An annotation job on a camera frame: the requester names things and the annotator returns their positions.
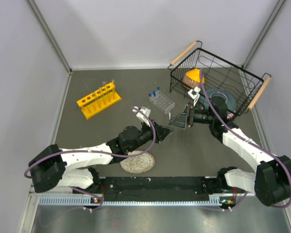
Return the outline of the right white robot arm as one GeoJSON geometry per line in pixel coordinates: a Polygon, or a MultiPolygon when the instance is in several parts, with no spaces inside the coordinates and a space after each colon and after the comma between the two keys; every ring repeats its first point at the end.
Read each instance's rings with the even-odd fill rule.
{"type": "Polygon", "coordinates": [[[208,109],[187,104],[183,113],[170,120],[169,126],[186,129],[194,123],[208,124],[211,134],[253,169],[253,172],[236,167],[221,169],[216,183],[218,189],[228,192],[233,187],[240,188],[253,193],[265,206],[276,207],[279,202],[291,200],[291,159],[273,155],[247,137],[227,117],[224,98],[215,96],[210,102],[208,109]]]}

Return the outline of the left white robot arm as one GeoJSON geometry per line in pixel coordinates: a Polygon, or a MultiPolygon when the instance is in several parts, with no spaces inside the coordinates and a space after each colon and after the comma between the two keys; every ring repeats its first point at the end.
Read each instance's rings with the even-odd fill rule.
{"type": "Polygon", "coordinates": [[[61,149],[47,146],[29,164],[25,174],[31,177],[36,193],[44,193],[55,187],[76,187],[94,193],[100,188],[100,178],[94,165],[119,163],[147,142],[160,143],[170,133],[169,127],[156,122],[142,123],[140,129],[127,126],[118,137],[89,148],[61,149]]]}

